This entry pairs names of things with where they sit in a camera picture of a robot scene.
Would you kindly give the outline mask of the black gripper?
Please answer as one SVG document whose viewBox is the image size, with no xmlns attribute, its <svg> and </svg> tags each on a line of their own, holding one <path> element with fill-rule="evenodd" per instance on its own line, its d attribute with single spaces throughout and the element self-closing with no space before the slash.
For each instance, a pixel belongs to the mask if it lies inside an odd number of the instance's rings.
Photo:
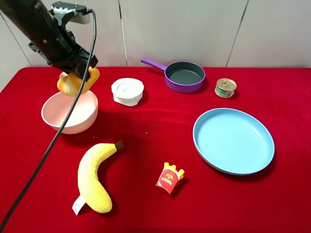
<svg viewBox="0 0 311 233">
<path fill-rule="evenodd" d="M 86 67 L 89 52 L 77 44 L 73 33 L 66 26 L 59 26 L 49 9 L 43 4 L 15 4 L 17 27 L 30 39 L 29 47 L 40 53 L 50 66 L 64 72 L 74 72 L 83 79 L 91 77 L 98 59 L 93 55 Z"/>
</svg>

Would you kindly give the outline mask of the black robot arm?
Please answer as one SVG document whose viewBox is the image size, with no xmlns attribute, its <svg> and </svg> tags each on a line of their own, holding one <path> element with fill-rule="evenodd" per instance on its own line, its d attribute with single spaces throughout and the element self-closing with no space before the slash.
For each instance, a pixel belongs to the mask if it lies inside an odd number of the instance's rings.
<svg viewBox="0 0 311 233">
<path fill-rule="evenodd" d="M 28 46 L 48 65 L 80 79 L 90 78 L 88 68 L 94 68 L 98 59 L 76 42 L 66 24 L 89 23 L 93 10 L 60 0 L 51 9 L 40 0 L 2 0 L 0 10 L 24 33 L 30 40 Z"/>
</svg>

